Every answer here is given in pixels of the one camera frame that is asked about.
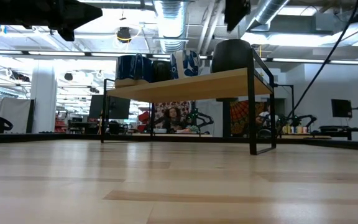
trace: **air duct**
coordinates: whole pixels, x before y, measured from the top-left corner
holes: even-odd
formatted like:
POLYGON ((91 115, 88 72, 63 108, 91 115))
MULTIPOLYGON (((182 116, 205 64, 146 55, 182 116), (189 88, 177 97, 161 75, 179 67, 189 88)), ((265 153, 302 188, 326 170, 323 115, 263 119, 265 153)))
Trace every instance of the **air duct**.
POLYGON ((252 11, 247 19, 246 29, 251 30, 263 24, 268 24, 290 0, 260 0, 257 9, 252 11))
MULTIPOLYGON (((154 1, 158 14, 158 34, 160 37, 185 38, 186 2, 154 1)), ((163 53, 183 50, 185 43, 180 40, 160 40, 163 53)))

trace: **shelf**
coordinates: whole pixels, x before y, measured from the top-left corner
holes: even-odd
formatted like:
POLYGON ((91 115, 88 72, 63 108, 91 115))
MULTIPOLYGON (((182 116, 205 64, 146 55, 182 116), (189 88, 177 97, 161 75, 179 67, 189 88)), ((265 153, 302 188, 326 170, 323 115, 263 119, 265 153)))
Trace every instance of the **shelf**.
MULTIPOLYGON (((247 96, 247 77, 247 68, 240 68, 197 77, 108 90, 107 95, 149 103, 247 96)), ((255 74, 254 80, 255 95, 271 94, 272 88, 261 76, 255 74)))

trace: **ceiling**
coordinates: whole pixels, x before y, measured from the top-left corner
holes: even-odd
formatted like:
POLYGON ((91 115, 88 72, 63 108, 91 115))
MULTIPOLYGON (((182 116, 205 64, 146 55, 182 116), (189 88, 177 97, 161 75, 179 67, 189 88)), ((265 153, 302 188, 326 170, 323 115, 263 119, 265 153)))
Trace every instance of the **ceiling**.
MULTIPOLYGON (((66 42, 57 33, 50 33, 47 27, 34 27, 33 30, 22 26, 7 26, 6 34, 1 35, 0 49, 5 50, 43 50, 43 51, 70 51, 70 52, 125 52, 125 53, 154 53, 161 52, 158 37, 158 19, 154 11, 133 9, 110 9, 110 0, 80 0, 92 4, 103 3, 103 17, 91 21, 75 31, 75 41, 66 42), (129 27, 132 39, 129 43, 121 43, 115 36, 120 27, 129 27)), ((200 42, 203 25, 208 14, 207 8, 214 1, 197 0, 187 3, 186 10, 186 33, 188 40, 186 49, 196 50, 200 42)), ((256 8, 258 0, 251 1, 256 8)), ((312 16, 317 9, 327 7, 325 13, 333 13, 335 10, 348 11, 354 4, 353 0, 341 1, 315 1, 315 0, 293 0, 281 11, 280 15, 302 15, 312 16)), ((211 54, 214 46, 226 39, 239 39, 243 34, 238 29, 228 33, 221 13, 214 13, 213 17, 219 16, 217 26, 213 30, 213 38, 204 54, 211 54)), ((279 58, 325 58, 331 50, 329 47, 292 47, 279 45, 261 45, 256 47, 263 57, 279 58)), ((340 47, 336 50, 333 58, 357 59, 358 47, 340 47)), ((0 86, 0 92, 16 94, 19 98, 30 96, 30 83, 12 80, 8 77, 9 70, 20 72, 31 79, 34 58, 0 57, 0 84, 22 83, 24 86, 0 86)), ((102 92, 104 78, 115 79, 115 60, 75 60, 56 59, 58 70, 58 105, 66 106, 77 112, 87 112, 90 104, 90 96, 93 94, 89 88, 84 86, 95 86, 102 92), (64 79, 66 72, 81 75, 82 78, 68 82, 64 79)), ((284 63, 271 63, 270 67, 285 70, 284 63)))

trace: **wooden floor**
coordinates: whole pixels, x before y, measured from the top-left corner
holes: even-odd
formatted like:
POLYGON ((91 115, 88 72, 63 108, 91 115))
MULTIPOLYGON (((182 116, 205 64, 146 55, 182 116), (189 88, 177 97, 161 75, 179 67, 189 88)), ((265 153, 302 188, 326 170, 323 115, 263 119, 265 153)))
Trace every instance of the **wooden floor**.
POLYGON ((278 145, 250 156, 245 144, 0 144, 5 223, 358 224, 358 151, 278 145))

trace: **woman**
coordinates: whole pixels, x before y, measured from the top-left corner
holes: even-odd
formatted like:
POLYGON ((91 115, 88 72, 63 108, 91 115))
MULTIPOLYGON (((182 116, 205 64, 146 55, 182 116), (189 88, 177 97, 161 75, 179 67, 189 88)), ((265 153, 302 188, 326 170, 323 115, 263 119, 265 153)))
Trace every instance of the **woman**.
POLYGON ((178 130, 185 128, 184 122, 181 120, 180 110, 178 108, 170 108, 164 112, 164 123, 162 128, 167 130, 167 133, 175 133, 178 130))

